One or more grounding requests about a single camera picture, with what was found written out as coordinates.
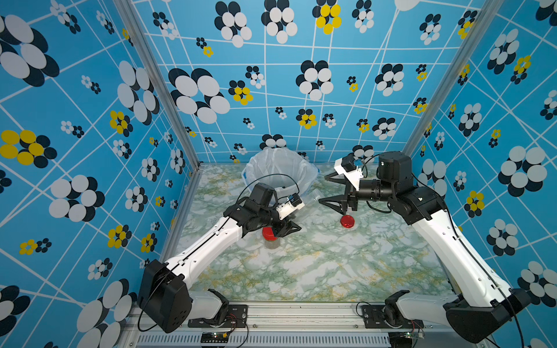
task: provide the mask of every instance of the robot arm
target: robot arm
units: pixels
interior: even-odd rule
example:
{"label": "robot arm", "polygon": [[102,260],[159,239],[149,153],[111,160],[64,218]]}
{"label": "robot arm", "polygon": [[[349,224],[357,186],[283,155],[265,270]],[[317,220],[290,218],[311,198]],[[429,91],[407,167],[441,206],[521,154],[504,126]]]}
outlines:
{"label": "robot arm", "polygon": [[387,202],[432,246],[455,278],[460,295],[418,295],[399,291],[385,301],[392,326],[406,319],[423,319],[451,326],[459,335],[478,343],[530,303],[522,289],[512,289],[482,259],[448,214],[443,199],[429,187],[414,186],[410,157],[390,151],[379,156],[378,179],[362,180],[361,168],[349,155],[335,162],[326,180],[345,184],[344,195],[319,203],[346,214],[358,210],[359,200]]}
{"label": "robot arm", "polygon": [[193,318],[204,318],[212,325],[222,324],[228,300],[213,289],[188,290],[229,246],[264,226],[270,226],[275,237],[285,237],[301,229],[288,218],[305,206],[299,195],[288,197],[286,203],[269,206],[273,197],[278,202],[272,187],[258,183],[249,197],[228,207],[223,217],[189,248],[165,263],[154,260],[145,268],[138,304],[164,332],[172,332]]}

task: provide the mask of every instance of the marble tabletop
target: marble tabletop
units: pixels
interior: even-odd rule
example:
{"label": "marble tabletop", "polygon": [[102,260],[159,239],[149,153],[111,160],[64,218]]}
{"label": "marble tabletop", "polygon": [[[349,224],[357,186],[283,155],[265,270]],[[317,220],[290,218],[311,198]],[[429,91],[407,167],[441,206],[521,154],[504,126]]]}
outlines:
{"label": "marble tabletop", "polygon": [[[329,164],[310,188],[325,197],[343,186],[326,182]],[[244,165],[205,165],[177,253],[202,236],[245,187]],[[373,203],[386,209],[384,203]],[[214,288],[231,301],[384,301],[406,289],[426,295],[451,293],[439,261],[426,241],[397,214],[359,205],[353,228],[341,215],[319,205],[302,209],[302,230],[263,245],[261,230],[251,232],[219,255],[200,275],[193,291]]]}

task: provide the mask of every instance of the wallpaper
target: wallpaper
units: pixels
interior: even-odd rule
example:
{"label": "wallpaper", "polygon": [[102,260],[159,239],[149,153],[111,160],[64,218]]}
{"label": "wallpaper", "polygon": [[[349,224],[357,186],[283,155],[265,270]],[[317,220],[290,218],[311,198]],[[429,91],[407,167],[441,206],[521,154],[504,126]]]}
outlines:
{"label": "wallpaper", "polygon": [[[530,295],[518,318],[532,348],[557,346],[556,11],[555,1],[504,1],[413,155],[478,253]],[[494,337],[520,342],[514,320]]]}
{"label": "wallpaper", "polygon": [[199,159],[220,163],[402,150],[483,5],[132,2]]}
{"label": "wallpaper", "polygon": [[112,347],[190,166],[111,1],[0,11],[0,347]]}

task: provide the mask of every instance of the trash bin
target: trash bin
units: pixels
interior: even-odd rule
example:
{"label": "trash bin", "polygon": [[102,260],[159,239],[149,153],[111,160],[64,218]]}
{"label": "trash bin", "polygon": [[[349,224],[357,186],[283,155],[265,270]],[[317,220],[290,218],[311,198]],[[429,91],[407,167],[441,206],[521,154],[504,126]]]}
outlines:
{"label": "trash bin", "polygon": [[[242,172],[246,185],[252,181],[269,174],[287,174],[291,176],[300,187],[300,196],[307,193],[319,169],[312,163],[302,158],[298,153],[287,148],[265,149],[253,156]],[[256,181],[248,188],[251,192],[257,183],[265,183],[273,187],[277,197],[281,198],[297,192],[294,182],[284,175],[272,175]]]}

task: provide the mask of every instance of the red jar lid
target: red jar lid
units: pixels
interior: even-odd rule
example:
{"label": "red jar lid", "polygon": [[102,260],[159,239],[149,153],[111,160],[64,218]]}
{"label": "red jar lid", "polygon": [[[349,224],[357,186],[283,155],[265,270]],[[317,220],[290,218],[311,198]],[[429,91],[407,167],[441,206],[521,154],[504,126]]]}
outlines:
{"label": "red jar lid", "polygon": [[277,237],[273,234],[273,229],[271,227],[263,227],[263,238],[271,242],[277,240]]}
{"label": "red jar lid", "polygon": [[354,218],[351,217],[350,215],[344,215],[343,217],[340,218],[340,224],[343,227],[351,228],[354,226],[354,223],[355,223]]}

